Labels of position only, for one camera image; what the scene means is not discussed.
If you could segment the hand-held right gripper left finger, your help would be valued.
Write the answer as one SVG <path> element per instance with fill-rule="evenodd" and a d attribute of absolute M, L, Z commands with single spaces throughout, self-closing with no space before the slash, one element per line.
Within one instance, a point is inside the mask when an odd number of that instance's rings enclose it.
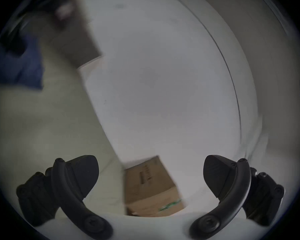
<path fill-rule="evenodd" d="M 99 164 L 95 156 L 83 155 L 70 161 L 57 158 L 45 173 L 36 172 L 16 188 L 25 220 L 34 227 L 55 219 L 59 208 L 82 232 L 95 240 L 108 240 L 113 228 L 90 211 L 83 200 L 95 186 Z"/>

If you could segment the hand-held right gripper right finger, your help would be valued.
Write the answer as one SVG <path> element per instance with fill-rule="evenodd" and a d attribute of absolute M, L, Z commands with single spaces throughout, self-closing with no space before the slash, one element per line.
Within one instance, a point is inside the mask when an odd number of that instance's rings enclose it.
<path fill-rule="evenodd" d="M 285 189 L 267 173 L 220 155 L 208 155 L 203 167 L 204 181 L 219 200 L 218 206 L 196 219 L 189 228 L 195 240 L 206 240 L 224 229 L 243 208 L 246 218 L 270 226 L 281 206 Z"/>

